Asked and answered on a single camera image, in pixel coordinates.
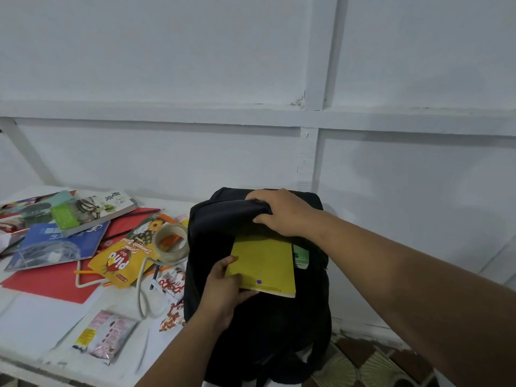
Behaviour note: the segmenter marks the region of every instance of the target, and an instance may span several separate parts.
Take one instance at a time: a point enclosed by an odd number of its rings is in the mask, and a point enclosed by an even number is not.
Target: masking tape roll
[[[184,239],[184,246],[180,249],[174,250],[174,251],[163,251],[159,244],[163,239],[169,236],[173,235],[179,235]],[[158,256],[158,260],[170,263],[171,265],[177,265],[188,257],[188,253],[190,252],[190,247],[188,246],[188,230],[186,227],[182,224],[175,223],[175,224],[167,224],[161,227],[156,231],[154,236],[152,237],[152,247],[154,248],[154,252]]]

